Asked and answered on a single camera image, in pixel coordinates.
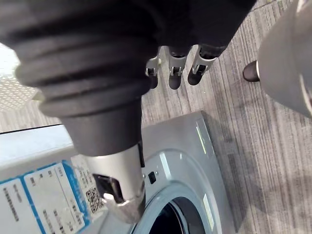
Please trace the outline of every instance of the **front-loading washing machine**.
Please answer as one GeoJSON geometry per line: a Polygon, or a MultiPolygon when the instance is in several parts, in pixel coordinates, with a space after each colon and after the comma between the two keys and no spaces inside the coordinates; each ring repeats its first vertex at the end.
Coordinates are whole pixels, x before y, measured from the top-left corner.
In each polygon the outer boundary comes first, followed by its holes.
{"type": "Polygon", "coordinates": [[[146,207],[134,225],[105,208],[62,125],[0,135],[3,233],[235,233],[202,113],[146,127],[142,139],[146,207]]]}

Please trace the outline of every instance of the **warning sticker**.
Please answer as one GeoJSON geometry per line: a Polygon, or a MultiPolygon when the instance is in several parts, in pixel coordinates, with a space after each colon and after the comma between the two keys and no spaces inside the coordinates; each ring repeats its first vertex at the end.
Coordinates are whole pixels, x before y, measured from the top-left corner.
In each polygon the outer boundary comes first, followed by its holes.
{"type": "Polygon", "coordinates": [[[74,234],[90,224],[86,200],[68,161],[0,182],[4,233],[74,234]]]}
{"type": "Polygon", "coordinates": [[[90,169],[83,155],[77,155],[71,158],[73,167],[75,169],[76,177],[79,181],[82,193],[87,201],[92,219],[97,219],[103,214],[105,210],[104,202],[98,194],[96,182],[90,173],[90,169]]]}
{"type": "Polygon", "coordinates": [[[0,184],[0,207],[1,233],[41,233],[19,178],[0,184]]]}
{"type": "Polygon", "coordinates": [[[24,180],[46,233],[76,233],[84,227],[62,163],[27,174],[24,180]]]}

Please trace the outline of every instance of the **qr code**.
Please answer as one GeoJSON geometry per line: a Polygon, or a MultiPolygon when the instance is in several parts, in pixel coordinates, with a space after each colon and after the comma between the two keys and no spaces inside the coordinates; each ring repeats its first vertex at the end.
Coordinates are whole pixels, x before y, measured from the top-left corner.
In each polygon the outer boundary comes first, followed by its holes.
{"type": "Polygon", "coordinates": [[[96,188],[92,188],[86,192],[86,196],[88,198],[88,202],[91,208],[92,213],[95,213],[99,209],[104,206],[104,202],[100,198],[98,194],[98,190],[96,188]]]}

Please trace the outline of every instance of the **blue border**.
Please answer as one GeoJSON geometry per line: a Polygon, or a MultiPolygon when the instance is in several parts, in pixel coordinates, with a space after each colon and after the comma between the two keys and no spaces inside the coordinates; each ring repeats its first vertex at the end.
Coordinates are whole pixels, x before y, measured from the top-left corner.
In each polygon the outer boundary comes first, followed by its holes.
{"type": "Polygon", "coordinates": [[[33,171],[29,171],[27,173],[24,173],[22,175],[19,175],[17,177],[14,177],[14,178],[10,178],[10,179],[6,179],[6,180],[3,180],[3,181],[0,181],[0,184],[4,184],[4,183],[7,183],[11,180],[14,180],[14,179],[20,179],[21,181],[21,184],[24,188],[24,191],[26,193],[26,197],[28,199],[28,202],[31,206],[31,209],[34,213],[34,216],[35,216],[35,219],[37,220],[37,223],[38,223],[38,226],[42,232],[42,234],[46,234],[45,230],[44,230],[44,227],[43,227],[43,224],[39,218],[39,215],[38,215],[38,212],[36,210],[36,207],[35,207],[35,204],[30,196],[30,193],[28,191],[28,188],[27,188],[27,185],[26,185],[26,182],[24,180],[24,177],[28,174],[31,174],[33,172],[37,172],[37,171],[41,171],[43,169],[46,169],[48,167],[51,167],[51,166],[54,166],[58,163],[62,163],[63,167],[64,167],[64,170],[65,170],[65,173],[66,173],[66,176],[68,178],[68,181],[69,181],[69,184],[71,186],[71,189],[73,191],[73,194],[75,196],[75,199],[76,199],[76,202],[77,202],[77,205],[80,209],[80,212],[83,213],[83,221],[84,221],[84,227],[82,227],[78,233],[80,233],[82,230],[84,230],[86,227],[88,227],[90,225],[90,220],[89,220],[89,212],[88,212],[88,208],[87,208],[87,203],[84,199],[84,196],[82,195],[81,193],[81,190],[80,190],[80,186],[79,186],[79,182],[75,176],[75,173],[73,171],[73,169],[71,168],[70,164],[69,164],[69,161],[67,160],[62,160],[61,162],[55,162],[55,163],[51,163],[49,165],[46,165],[46,166],[43,166],[43,167],[40,167],[36,170],[33,170],[33,171]]]}

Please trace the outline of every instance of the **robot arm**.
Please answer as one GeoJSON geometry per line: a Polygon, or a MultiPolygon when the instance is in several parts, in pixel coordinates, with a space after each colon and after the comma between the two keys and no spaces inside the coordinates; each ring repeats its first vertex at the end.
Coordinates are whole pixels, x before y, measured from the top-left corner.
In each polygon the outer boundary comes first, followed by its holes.
{"type": "Polygon", "coordinates": [[[141,96],[151,87],[145,73],[157,85],[157,62],[146,62],[168,46],[169,85],[176,89],[189,48],[199,44],[188,78],[198,84],[254,3],[2,0],[0,41],[21,61],[21,83],[41,89],[41,111],[58,117],[87,156],[107,207],[136,223],[145,208],[141,96]]]}

